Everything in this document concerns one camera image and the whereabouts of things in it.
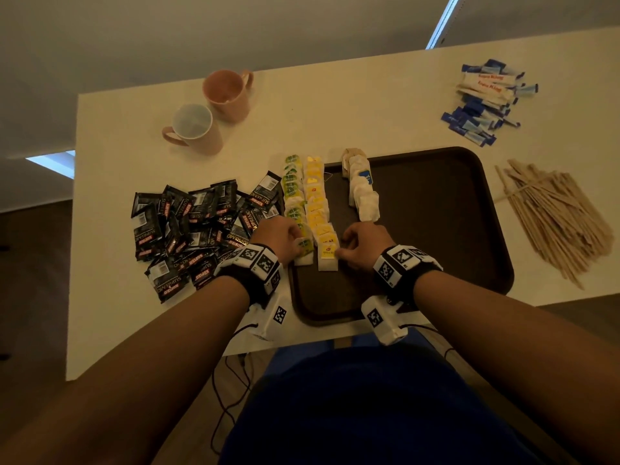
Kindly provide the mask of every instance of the person's left arm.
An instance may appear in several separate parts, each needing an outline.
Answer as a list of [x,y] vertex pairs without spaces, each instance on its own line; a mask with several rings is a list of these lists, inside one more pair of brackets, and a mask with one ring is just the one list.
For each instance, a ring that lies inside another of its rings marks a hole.
[[[264,220],[253,243],[298,254],[291,219]],[[0,463],[149,463],[207,382],[249,305],[228,276],[120,343],[0,448]]]

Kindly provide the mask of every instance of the black wrist strap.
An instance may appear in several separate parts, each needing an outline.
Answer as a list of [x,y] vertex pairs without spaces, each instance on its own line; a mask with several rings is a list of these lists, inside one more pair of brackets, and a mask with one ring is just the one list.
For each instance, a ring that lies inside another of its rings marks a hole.
[[393,301],[403,301],[414,309],[414,286],[429,271],[443,271],[441,265],[414,246],[392,246],[377,258],[375,280]]
[[266,245],[250,243],[233,251],[215,269],[214,276],[230,276],[241,283],[250,296],[250,305],[264,305],[282,279],[283,266]]

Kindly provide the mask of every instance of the pile of coffee sachets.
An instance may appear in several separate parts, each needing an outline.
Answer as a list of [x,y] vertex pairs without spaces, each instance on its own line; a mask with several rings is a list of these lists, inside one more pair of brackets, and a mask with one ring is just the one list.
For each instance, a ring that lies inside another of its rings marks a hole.
[[262,219],[283,214],[281,178],[268,171],[250,194],[237,181],[196,191],[166,186],[162,193],[136,193],[131,210],[136,260],[161,303],[189,282],[201,289],[216,266],[249,242]]

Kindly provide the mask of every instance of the person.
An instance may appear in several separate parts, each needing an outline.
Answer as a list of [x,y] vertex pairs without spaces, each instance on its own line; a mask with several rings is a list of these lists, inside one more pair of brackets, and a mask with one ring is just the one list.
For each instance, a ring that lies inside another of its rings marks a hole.
[[[296,224],[263,220],[251,243],[286,265]],[[359,222],[337,257],[370,271],[395,245]],[[619,350],[536,307],[438,270],[417,307],[469,363],[585,461],[620,463]],[[249,306],[232,276],[164,312],[97,361],[0,450],[3,464],[144,464],[203,388]],[[429,346],[352,346],[269,375],[221,463],[540,463]]]

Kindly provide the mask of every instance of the blue pants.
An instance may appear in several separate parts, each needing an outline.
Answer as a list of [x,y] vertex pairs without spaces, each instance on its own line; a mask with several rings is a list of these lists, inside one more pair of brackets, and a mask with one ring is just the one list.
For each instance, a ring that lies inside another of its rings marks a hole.
[[[413,344],[435,351],[433,345],[430,344],[427,339],[415,328],[409,328],[409,333],[399,343]],[[375,333],[353,336],[353,340],[351,341],[352,348],[379,345],[379,340],[377,339],[377,336],[375,336]],[[265,377],[269,375],[280,375],[302,360],[315,357],[323,352],[330,351],[331,349],[334,349],[333,340],[297,344],[294,346],[280,348],[276,351],[274,357],[271,359],[271,362],[269,362],[267,370],[265,370],[263,375]]]

